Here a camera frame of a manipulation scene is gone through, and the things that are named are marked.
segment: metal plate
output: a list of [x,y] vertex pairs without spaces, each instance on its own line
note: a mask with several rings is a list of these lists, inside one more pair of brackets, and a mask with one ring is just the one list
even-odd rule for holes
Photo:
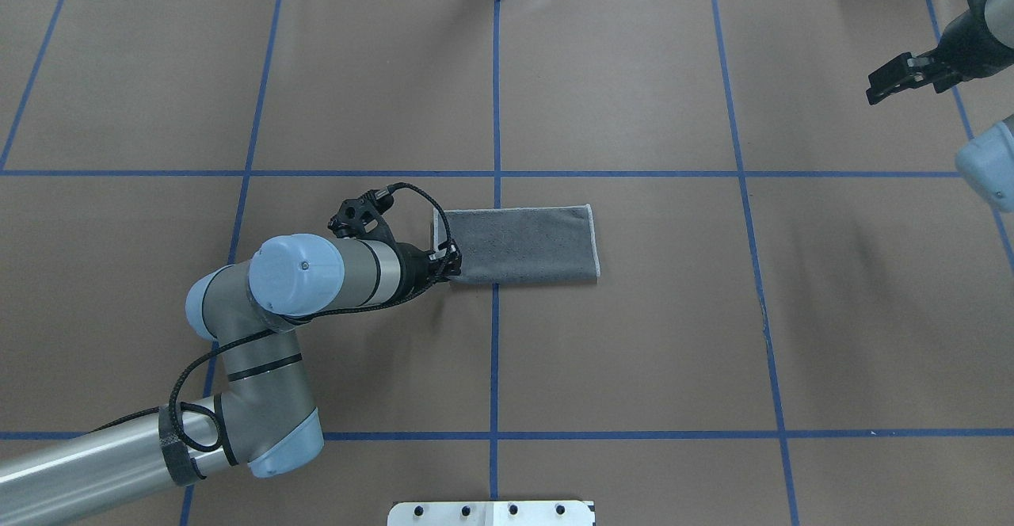
[[387,515],[387,526],[594,526],[594,523],[595,504],[587,501],[402,503]]

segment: metal bracket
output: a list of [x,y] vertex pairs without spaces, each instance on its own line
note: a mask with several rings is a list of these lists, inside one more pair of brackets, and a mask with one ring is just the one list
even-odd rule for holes
[[387,526],[595,526],[595,504],[588,501],[502,501],[402,503],[387,515]]

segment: blue tape line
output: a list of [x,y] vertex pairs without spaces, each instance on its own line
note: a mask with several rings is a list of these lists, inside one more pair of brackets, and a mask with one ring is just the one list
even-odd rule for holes
[[890,437],[1014,437],[1014,429],[845,429],[787,431],[789,439],[877,439]]
[[187,526],[190,523],[190,507],[194,503],[194,485],[187,486],[184,492],[184,504],[179,511],[179,526]]
[[499,448],[500,431],[500,285],[493,285],[492,296],[492,337],[490,340],[490,500],[495,501],[499,493]]
[[[239,186],[239,202],[236,205],[236,219],[232,225],[232,238],[229,241],[227,264],[236,262],[236,247],[239,245],[239,231],[243,226],[243,212],[246,209],[246,193],[249,190],[250,171],[254,168],[254,155],[257,152],[257,137],[261,129],[261,114],[264,110],[264,96],[268,90],[268,74],[271,72],[271,57],[275,50],[275,34],[278,31],[278,17],[282,10],[282,0],[275,0],[275,10],[271,17],[271,31],[268,34],[268,50],[265,52],[264,69],[261,71],[261,88],[258,90],[257,107],[254,110],[254,125],[250,128],[250,140],[246,147],[246,164],[243,166],[243,182]],[[216,350],[218,343],[212,343],[211,349]],[[215,381],[215,368],[218,357],[208,361],[208,371],[204,378],[204,396],[211,395],[212,384]],[[186,526],[190,520],[191,502],[194,498],[194,486],[188,486],[184,495],[183,508],[179,511],[180,526]]]
[[65,0],[57,0],[57,6],[54,7],[53,16],[50,17],[50,25],[46,28],[46,35],[43,36],[43,44],[39,47],[39,54],[35,56],[35,63],[31,65],[31,74],[28,75],[28,82],[24,85],[24,92],[21,93],[21,101],[17,104],[17,110],[14,114],[14,122],[11,123],[10,132],[7,133],[7,141],[3,144],[3,153],[0,154],[0,169],[7,165],[7,157],[10,155],[10,148],[14,146],[14,136],[17,136],[18,125],[21,125],[21,115],[24,115],[24,107],[28,104],[28,96],[31,96],[31,88],[35,86],[35,76],[39,75],[39,68],[43,65],[43,58],[46,56],[46,50],[50,46],[50,40],[53,39],[53,31],[57,27],[57,20],[60,17],[60,10],[63,9],[63,3]]
[[0,441],[66,441],[86,435],[75,431],[0,431]]
[[[493,0],[493,206],[501,208],[503,166],[500,158],[500,0]],[[500,430],[500,285],[493,285],[490,326],[490,500],[499,498]]]
[[485,431],[395,431],[365,433],[324,433],[325,441],[489,441]]
[[718,9],[718,0],[711,0],[715,16],[715,35],[718,39],[718,56],[722,67],[722,83],[725,86],[725,106],[729,115],[729,130],[732,134],[732,150],[736,157],[736,171],[739,173],[739,197],[743,205],[743,218],[746,222],[746,238],[750,248],[750,260],[753,264],[753,283],[760,302],[760,314],[764,319],[764,340],[768,350],[768,374],[771,380],[771,395],[775,403],[775,423],[780,434],[779,446],[782,451],[782,470],[785,474],[785,491],[789,504],[789,516],[793,526],[799,525],[799,509],[796,505],[796,486],[792,478],[792,461],[789,457],[789,440],[785,437],[785,417],[782,411],[782,392],[778,382],[778,368],[775,363],[775,346],[771,339],[771,323],[768,318],[768,302],[764,294],[764,280],[760,276],[760,258],[757,256],[756,237],[753,233],[753,216],[750,211],[749,193],[746,190],[746,173],[743,168],[743,153],[739,144],[739,129],[736,125],[736,108],[732,99],[732,83],[729,78],[729,64],[725,54],[725,40],[722,35],[722,17]]
[[501,441],[677,441],[715,439],[778,439],[777,431],[515,431],[499,434]]
[[937,10],[933,6],[933,0],[926,0],[926,8],[930,11],[930,24],[933,25],[933,37],[940,42],[940,23],[937,23]]
[[397,176],[397,178],[491,178],[492,171],[470,169],[252,169],[251,176]]
[[[959,172],[746,169],[748,178],[953,179]],[[730,169],[250,169],[250,176],[423,176],[423,178],[735,178]],[[246,176],[245,169],[0,169],[0,176]]]
[[268,92],[268,74],[271,72],[271,57],[275,51],[275,34],[278,32],[278,16],[282,10],[282,0],[275,0],[275,13],[271,18],[271,32],[268,34],[268,50],[265,52],[264,69],[261,71],[261,88],[258,90],[257,108],[254,110],[254,126],[246,147],[246,164],[243,166],[243,182],[239,186],[239,204],[236,205],[236,219],[232,226],[232,240],[229,243],[228,264],[236,262],[236,247],[243,226],[243,211],[246,209],[246,193],[249,191],[250,174],[254,169],[254,155],[257,152],[257,137],[261,130],[261,114],[264,111],[264,96]]
[[493,1],[493,206],[500,208],[500,0]]
[[959,172],[797,172],[797,171],[744,171],[748,178],[959,178]]
[[241,176],[242,169],[3,169],[4,176]]
[[734,178],[732,171],[710,169],[505,169],[506,178]]
[[[66,441],[86,433],[5,431],[0,441]],[[1014,437],[1014,428],[829,429],[743,431],[395,431],[324,433],[325,441],[707,441],[731,439],[884,439],[891,437]]]

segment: silver arm segment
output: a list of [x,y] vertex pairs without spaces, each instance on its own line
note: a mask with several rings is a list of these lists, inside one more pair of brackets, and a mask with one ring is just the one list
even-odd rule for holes
[[[280,243],[284,250],[268,250]],[[305,312],[307,303],[312,313],[399,298],[394,292],[377,294],[401,284],[402,267],[396,256],[394,262],[384,257],[376,243],[310,234],[276,237],[250,261],[204,278],[188,299],[199,306],[188,310],[199,333],[225,346],[266,328],[278,332],[221,354],[230,389],[196,402],[220,419],[222,447],[210,453],[186,448],[180,455],[177,443],[176,456],[166,454],[173,437],[166,434],[163,408],[0,463],[0,524],[80,519],[240,462],[268,477],[311,460],[323,445],[322,433],[294,332],[298,321],[280,314]],[[267,298],[277,302],[264,302]],[[185,411],[182,424],[197,442],[215,443],[215,427],[206,416]]]

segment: light blue joint cap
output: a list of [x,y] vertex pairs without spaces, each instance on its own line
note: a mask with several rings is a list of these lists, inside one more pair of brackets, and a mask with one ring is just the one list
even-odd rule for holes
[[1014,136],[1004,122],[961,148],[954,165],[987,204],[1014,211]]
[[295,470],[312,461],[323,449],[323,432],[317,409],[274,447],[249,462],[250,472],[258,478]]
[[217,274],[225,269],[229,269],[229,267],[232,267],[231,264],[227,264],[227,266],[218,269],[215,273],[197,281],[191,287],[191,291],[187,293],[187,303],[184,305],[184,309],[187,312],[187,320],[190,322],[191,327],[194,328],[194,331],[197,332],[197,335],[208,342],[215,342],[216,339],[204,324],[204,295],[208,291],[208,285],[211,284],[211,281],[214,280]]
[[283,234],[250,258],[250,294],[265,310],[306,316],[322,310],[342,289],[345,261],[337,247],[315,234]]

